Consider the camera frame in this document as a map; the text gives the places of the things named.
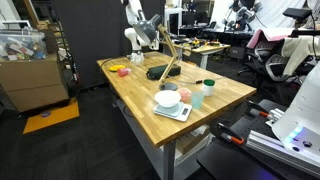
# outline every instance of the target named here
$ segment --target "yellow object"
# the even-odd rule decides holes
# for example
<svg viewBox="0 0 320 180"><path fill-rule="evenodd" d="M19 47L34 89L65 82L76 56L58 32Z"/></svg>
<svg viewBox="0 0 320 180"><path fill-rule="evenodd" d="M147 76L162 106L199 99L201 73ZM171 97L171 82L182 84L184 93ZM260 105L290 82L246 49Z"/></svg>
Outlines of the yellow object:
<svg viewBox="0 0 320 180"><path fill-rule="evenodd" d="M74 98L70 100L68 106L48 111L51 114L47 117L41 117L41 114L29 117L23 134L58 124L79 116L78 102L75 101Z"/></svg>
<svg viewBox="0 0 320 180"><path fill-rule="evenodd" d="M109 68L109 71L112 71L112 72L117 72L118 71L118 69L120 69L120 68L126 68L126 66L125 65L114 65L114 66L111 66L110 68Z"/></svg>

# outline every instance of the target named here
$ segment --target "wall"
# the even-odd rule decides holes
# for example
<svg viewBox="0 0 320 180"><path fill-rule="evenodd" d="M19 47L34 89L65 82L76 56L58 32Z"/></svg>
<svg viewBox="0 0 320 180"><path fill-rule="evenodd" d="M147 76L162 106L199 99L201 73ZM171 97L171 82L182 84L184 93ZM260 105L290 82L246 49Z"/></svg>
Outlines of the wall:
<svg viewBox="0 0 320 180"><path fill-rule="evenodd" d="M0 0L0 10L6 20L20 20L19 14L12 3L12 0ZM3 17L0 15L0 21L4 21ZM0 29L6 28L2 23L0 23Z"/></svg>
<svg viewBox="0 0 320 180"><path fill-rule="evenodd" d="M103 82L99 59L126 56L131 44L124 35L129 27L119 0L53 0L64 28L83 87ZM164 0L141 0L146 18L164 12Z"/></svg>

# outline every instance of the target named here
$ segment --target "digital scale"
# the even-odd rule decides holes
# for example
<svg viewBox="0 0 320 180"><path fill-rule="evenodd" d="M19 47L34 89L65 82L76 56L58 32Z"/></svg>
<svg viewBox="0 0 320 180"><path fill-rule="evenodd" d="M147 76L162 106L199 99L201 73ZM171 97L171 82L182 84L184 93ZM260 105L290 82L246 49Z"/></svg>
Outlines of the digital scale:
<svg viewBox="0 0 320 180"><path fill-rule="evenodd" d="M177 105L167 108L160 106L157 104L153 108L153 112L162 116L166 116L178 121L186 121L191 112L192 106L189 104L184 104L183 102L179 102Z"/></svg>

